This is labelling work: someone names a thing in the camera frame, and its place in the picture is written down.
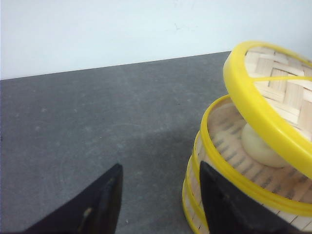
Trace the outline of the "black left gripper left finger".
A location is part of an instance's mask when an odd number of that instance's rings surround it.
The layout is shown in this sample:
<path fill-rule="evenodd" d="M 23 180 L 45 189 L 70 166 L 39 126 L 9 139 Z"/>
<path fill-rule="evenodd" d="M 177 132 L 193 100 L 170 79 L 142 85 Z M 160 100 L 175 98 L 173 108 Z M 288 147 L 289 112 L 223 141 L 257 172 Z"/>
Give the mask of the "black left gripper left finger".
<path fill-rule="evenodd" d="M 26 234 L 114 234 L 121 209 L 123 167 L 115 164 Z"/>

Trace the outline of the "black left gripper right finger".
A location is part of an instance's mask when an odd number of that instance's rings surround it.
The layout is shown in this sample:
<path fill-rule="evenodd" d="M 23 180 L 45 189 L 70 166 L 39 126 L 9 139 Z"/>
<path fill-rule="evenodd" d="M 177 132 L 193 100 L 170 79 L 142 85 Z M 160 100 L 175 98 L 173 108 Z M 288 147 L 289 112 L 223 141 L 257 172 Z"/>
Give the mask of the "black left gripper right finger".
<path fill-rule="evenodd" d="M 201 198 L 211 234 L 300 234 L 264 208 L 208 163 L 200 163 Z"/>

